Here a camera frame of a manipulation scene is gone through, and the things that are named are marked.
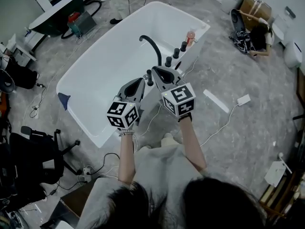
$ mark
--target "gray shirt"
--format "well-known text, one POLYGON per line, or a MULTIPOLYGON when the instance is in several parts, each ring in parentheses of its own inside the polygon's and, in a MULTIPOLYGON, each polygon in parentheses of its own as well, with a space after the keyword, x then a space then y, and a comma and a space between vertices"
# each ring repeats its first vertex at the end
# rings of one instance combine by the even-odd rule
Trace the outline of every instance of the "gray shirt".
MULTIPOLYGON (((186 185, 193 179, 207 175, 201 174, 185 157, 183 145, 173 145, 154 149, 142 148, 135 153, 136 173, 134 181, 151 191, 152 199, 158 206, 165 196, 166 203, 163 213, 163 226, 166 228, 183 228, 181 214, 182 194, 186 185)), ((115 178, 99 178, 88 197, 77 229, 89 229, 101 219, 104 221, 109 214, 108 195, 126 186, 115 178)))

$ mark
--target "wrist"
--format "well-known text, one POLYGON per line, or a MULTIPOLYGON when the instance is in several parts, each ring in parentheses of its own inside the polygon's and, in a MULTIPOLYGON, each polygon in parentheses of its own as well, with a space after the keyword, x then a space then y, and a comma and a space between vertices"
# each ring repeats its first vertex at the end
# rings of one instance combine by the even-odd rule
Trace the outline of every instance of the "wrist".
POLYGON ((187 114, 182 115, 182 116, 179 118, 178 122, 181 122, 181 121, 184 120, 184 119, 190 119, 190 120, 192 121, 193 119, 192 119, 192 114, 191 114, 191 112, 188 112, 187 114))

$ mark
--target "red object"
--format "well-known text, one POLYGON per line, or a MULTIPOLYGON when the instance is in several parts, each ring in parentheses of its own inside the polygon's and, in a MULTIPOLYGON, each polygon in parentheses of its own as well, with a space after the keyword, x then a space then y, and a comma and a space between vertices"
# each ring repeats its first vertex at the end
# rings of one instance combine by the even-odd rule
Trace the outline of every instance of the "red object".
POLYGON ((80 17, 80 15, 81 15, 81 13, 79 13, 79 12, 74 12, 74 13, 70 14, 68 17, 68 22, 72 23, 72 22, 76 21, 76 19, 78 17, 80 17))

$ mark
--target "white bathtub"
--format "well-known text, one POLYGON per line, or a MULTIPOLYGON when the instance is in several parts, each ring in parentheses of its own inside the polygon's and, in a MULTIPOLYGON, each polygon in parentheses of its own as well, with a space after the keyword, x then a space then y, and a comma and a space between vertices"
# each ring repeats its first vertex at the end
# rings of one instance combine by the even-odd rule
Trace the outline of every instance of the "white bathtub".
MULTIPOLYGON (((185 53, 180 52, 179 59, 174 62, 181 61, 178 69, 185 72, 199 55, 210 26, 172 6, 151 2, 99 38, 60 79, 56 92, 71 95, 68 111, 97 147, 119 144, 117 133, 114 134, 116 128, 110 126, 106 118, 119 89, 157 65, 153 47, 145 40, 140 42, 139 37, 147 35, 156 42, 164 64, 174 48, 180 48, 191 28, 195 29, 197 43, 188 47, 185 53)), ((146 85, 142 119, 159 98, 156 85, 146 85)))

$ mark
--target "bathtub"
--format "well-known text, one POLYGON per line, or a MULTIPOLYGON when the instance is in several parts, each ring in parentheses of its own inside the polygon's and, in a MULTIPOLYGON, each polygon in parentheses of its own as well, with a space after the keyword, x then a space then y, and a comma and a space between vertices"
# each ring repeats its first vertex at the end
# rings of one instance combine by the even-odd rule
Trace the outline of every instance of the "bathtub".
POLYGON ((84 11, 83 0, 61 0, 33 21, 29 29, 44 35, 59 36, 68 28, 68 16, 84 11))
MULTIPOLYGON (((196 43, 180 52, 172 68, 179 64, 185 72, 199 55, 210 26, 161 2, 151 2, 128 16, 98 39, 59 80, 56 92, 70 95, 68 111, 97 147, 119 145, 116 128, 108 124, 106 112, 119 89, 132 79, 143 77, 157 65, 153 47, 141 35, 158 45, 162 62, 180 48, 187 32, 195 29, 196 43)), ((156 106, 160 92, 145 86, 142 120, 156 106)))

